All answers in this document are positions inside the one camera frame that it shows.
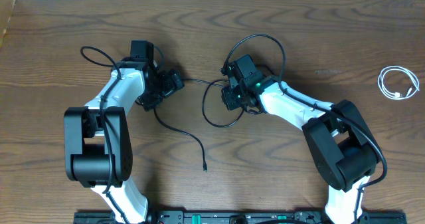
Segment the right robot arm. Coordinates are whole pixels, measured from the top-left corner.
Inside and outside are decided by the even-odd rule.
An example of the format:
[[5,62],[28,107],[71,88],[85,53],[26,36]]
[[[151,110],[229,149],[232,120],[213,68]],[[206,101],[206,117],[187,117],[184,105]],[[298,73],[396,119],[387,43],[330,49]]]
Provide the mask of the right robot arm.
[[226,61],[221,73],[229,110],[251,109],[278,116],[305,137],[314,164],[329,186],[325,215],[332,223],[358,223],[364,189],[383,153],[357,107],[348,100],[323,102],[291,88],[281,76],[265,76],[250,55]]

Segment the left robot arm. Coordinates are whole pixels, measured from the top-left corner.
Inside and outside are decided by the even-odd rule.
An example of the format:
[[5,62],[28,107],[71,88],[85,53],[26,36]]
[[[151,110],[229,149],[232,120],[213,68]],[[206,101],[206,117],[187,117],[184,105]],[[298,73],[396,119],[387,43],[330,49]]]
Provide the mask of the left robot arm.
[[183,88],[179,73],[162,70],[157,48],[131,42],[129,56],[110,64],[110,79],[95,98],[64,113],[67,177],[99,194],[116,223],[152,223],[149,201],[131,177],[133,153],[126,116],[133,104],[145,111]]

